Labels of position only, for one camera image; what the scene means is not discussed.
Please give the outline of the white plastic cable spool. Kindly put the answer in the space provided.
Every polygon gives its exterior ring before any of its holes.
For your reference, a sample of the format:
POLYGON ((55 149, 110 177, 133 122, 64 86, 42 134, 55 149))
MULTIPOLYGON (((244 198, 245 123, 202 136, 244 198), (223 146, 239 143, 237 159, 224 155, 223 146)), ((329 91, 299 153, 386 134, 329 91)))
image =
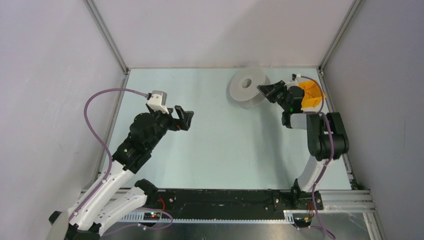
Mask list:
POLYGON ((270 84, 269 77, 260 67, 246 67, 231 79, 229 94, 240 106, 251 108, 265 99, 258 86, 270 84))

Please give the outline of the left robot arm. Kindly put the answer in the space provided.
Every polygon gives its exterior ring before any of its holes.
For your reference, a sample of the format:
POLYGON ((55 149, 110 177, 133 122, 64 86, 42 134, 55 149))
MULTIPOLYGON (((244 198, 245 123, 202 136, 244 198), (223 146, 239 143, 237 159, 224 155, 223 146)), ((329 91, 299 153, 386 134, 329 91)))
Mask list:
POLYGON ((141 113, 134 118, 127 138, 112 156, 108 169, 77 203, 49 217, 49 240, 98 240, 114 223, 129 212, 153 208, 158 202, 157 187, 146 179, 138 180, 124 196, 109 202, 121 186, 151 158, 153 149, 168 131, 188 131, 194 116, 179 105, 165 112, 141 113))

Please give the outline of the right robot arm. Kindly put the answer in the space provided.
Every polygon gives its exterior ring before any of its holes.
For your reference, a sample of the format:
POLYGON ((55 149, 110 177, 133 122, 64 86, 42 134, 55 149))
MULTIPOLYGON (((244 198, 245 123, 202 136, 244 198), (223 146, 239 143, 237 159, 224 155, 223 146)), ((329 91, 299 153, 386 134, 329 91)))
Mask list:
POLYGON ((310 209, 319 195, 319 183, 326 170, 349 150, 349 139, 339 112, 324 113, 308 108, 324 103, 325 94, 315 80, 270 85, 259 85, 259 92, 282 109, 281 122, 288 129, 306 131, 307 148, 310 153, 304 170, 294 180, 289 193, 276 195, 275 209, 284 203, 294 209, 310 209))

